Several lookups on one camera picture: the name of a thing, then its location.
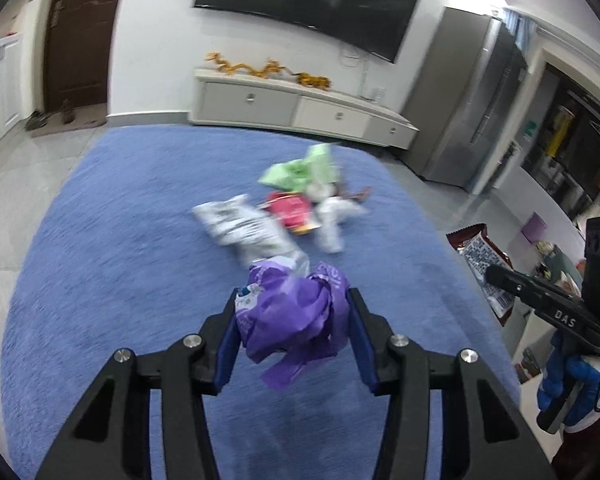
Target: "green plastic bag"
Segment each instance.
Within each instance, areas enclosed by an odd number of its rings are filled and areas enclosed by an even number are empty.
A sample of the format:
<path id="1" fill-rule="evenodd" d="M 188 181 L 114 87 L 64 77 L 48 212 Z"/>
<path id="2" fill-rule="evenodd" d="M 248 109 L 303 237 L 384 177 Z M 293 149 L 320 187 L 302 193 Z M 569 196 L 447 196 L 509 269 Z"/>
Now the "green plastic bag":
<path id="1" fill-rule="evenodd" d="M 259 183 L 291 193 L 302 193 L 312 182 L 337 182 L 328 144 L 309 147 L 305 158 L 274 164 L 260 177 Z"/>

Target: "refrigerator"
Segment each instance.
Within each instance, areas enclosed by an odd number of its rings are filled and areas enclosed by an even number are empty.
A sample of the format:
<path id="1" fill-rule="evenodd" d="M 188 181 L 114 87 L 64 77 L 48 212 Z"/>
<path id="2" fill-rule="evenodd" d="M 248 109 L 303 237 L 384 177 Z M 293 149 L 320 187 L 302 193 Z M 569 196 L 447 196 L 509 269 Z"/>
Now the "refrigerator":
<path id="1" fill-rule="evenodd" d="M 503 22 L 447 7 L 401 113 L 420 131 L 398 156 L 424 180 L 469 189 L 525 73 Z"/>

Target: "hand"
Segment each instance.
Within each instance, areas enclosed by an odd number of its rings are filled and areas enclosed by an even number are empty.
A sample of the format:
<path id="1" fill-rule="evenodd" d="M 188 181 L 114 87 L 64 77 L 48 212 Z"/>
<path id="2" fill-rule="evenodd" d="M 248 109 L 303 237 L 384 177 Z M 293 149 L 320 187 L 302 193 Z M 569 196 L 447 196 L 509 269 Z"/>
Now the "hand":
<path id="1" fill-rule="evenodd" d="M 557 399 L 563 390 L 565 373 L 574 377 L 582 389 L 574 405 L 564 419 L 564 431 L 576 433 L 591 426 L 600 418 L 600 357 L 572 355 L 566 357 L 560 352 L 562 347 L 562 334 L 555 332 L 551 338 L 555 350 L 549 356 L 546 364 L 544 379 L 538 388 L 538 407 L 543 412 Z"/>

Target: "door mat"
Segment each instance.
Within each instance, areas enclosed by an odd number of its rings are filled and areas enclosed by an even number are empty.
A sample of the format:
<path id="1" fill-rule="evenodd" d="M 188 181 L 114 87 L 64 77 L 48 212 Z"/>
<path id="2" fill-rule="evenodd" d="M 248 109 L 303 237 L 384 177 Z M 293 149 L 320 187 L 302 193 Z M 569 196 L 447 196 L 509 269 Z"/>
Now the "door mat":
<path id="1" fill-rule="evenodd" d="M 62 113 L 56 112 L 45 126 L 31 131 L 31 137 L 41 137 L 60 132 L 72 130 L 84 130 L 86 128 L 97 128 L 107 122 L 107 104 L 83 106 L 75 109 L 75 119 L 69 124 L 62 124 Z"/>

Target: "doorway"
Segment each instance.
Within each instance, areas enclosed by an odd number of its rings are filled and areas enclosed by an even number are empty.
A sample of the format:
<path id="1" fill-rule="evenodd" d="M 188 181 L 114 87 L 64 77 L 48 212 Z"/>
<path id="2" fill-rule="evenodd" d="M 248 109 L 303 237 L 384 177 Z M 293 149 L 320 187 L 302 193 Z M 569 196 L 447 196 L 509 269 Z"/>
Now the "doorway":
<path id="1" fill-rule="evenodd" d="M 545 96 L 551 101 L 536 132 L 528 134 L 533 144 L 522 168 L 575 220 L 600 205 L 600 102 L 550 64 L 545 76 L 557 85 L 552 97 Z"/>
<path id="2" fill-rule="evenodd" d="M 45 45 L 45 108 L 107 102 L 109 51 L 118 0 L 53 0 Z"/>

